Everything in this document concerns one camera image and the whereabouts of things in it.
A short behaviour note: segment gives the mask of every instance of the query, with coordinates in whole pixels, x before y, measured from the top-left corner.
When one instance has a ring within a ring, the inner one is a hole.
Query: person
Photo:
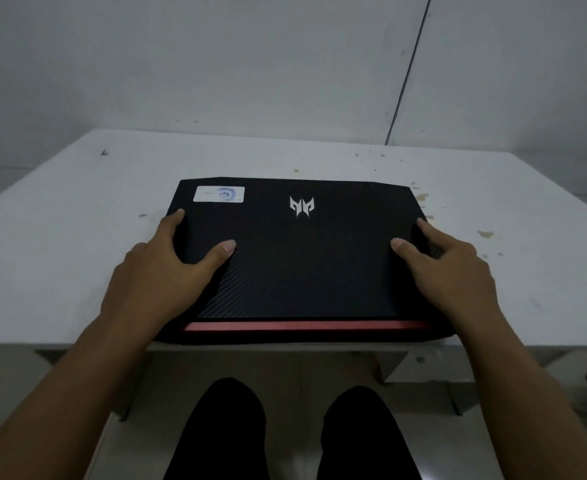
[[[221,242],[200,263],[183,264],[172,245],[183,217],[182,210],[165,217],[148,243],[127,253],[99,316],[0,427],[0,480],[84,476],[129,371],[235,250],[234,241]],[[587,429],[509,326],[487,263],[470,243],[425,221],[417,225],[444,251],[440,259],[400,239],[391,247],[466,348],[505,478],[587,479]],[[216,382],[187,421],[165,478],[268,478],[265,421],[246,386]],[[324,421],[318,478],[419,478],[393,416],[372,390],[347,391]]]

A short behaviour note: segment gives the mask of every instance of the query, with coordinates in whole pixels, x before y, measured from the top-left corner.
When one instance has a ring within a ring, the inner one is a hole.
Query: black pants
[[[262,404],[235,379],[216,381],[186,422],[165,480],[268,480]],[[380,396],[357,386],[325,414],[318,480],[420,480],[402,433]]]

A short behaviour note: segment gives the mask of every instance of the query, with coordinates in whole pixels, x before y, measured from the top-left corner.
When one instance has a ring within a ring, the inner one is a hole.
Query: person's left arm
[[[235,250],[234,241],[221,242],[200,263],[183,264],[172,243],[183,217],[165,217],[152,240],[127,253],[98,318],[0,427],[0,480],[84,476],[130,371]]]

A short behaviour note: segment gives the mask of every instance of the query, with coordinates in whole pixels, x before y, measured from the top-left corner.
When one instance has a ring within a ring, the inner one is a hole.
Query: silver logo
[[[313,203],[313,198],[308,202],[305,202],[302,199],[300,199],[299,201],[296,202],[291,196],[289,196],[289,206],[290,206],[290,208],[295,210],[296,217],[298,217],[298,215],[301,212],[304,212],[307,215],[307,217],[309,217],[309,214],[311,213],[311,211],[313,209],[315,209],[315,205]]]

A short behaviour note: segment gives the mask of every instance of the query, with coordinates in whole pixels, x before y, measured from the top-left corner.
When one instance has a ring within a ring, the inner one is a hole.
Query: fingernail
[[[231,256],[233,254],[233,251],[236,250],[236,242],[233,239],[230,239],[228,241],[224,241],[222,243],[222,247],[224,248],[224,250],[227,252],[227,254],[229,256]]]
[[[391,240],[391,249],[398,249],[402,244],[404,244],[406,241],[404,239],[401,239],[399,237],[394,237]]]

